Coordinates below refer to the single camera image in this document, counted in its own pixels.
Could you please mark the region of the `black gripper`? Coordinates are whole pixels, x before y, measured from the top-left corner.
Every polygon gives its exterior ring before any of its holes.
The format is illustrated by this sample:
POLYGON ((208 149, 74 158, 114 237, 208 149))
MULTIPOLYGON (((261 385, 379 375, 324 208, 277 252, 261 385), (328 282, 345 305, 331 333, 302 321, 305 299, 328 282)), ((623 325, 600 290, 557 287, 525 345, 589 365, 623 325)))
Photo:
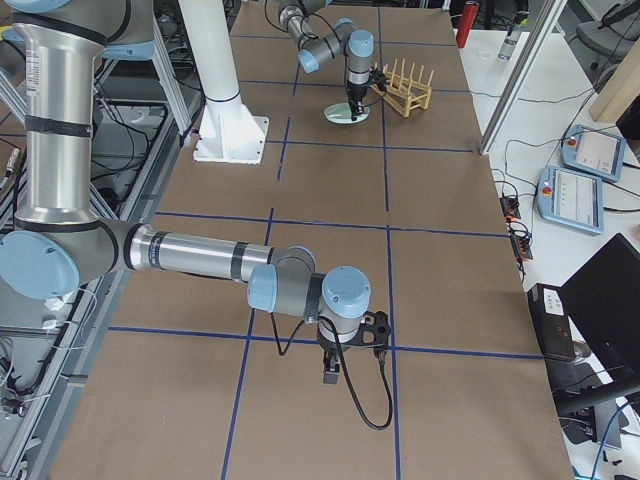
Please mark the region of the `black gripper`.
POLYGON ((368 85, 346 83, 346 93, 348 104, 351 108, 351 120, 353 122, 360 121, 364 115, 364 97, 368 91, 368 85))
MULTIPOLYGON (((340 376, 341 361, 339 360, 339 354, 337 346, 334 343, 334 338, 328 339, 322 333, 319 333, 318 342, 324 350, 323 383, 327 385, 336 385, 340 376)), ((354 337, 349 341, 342 342, 341 348, 343 352, 346 352, 349 348, 359 345, 359 339, 354 337)))

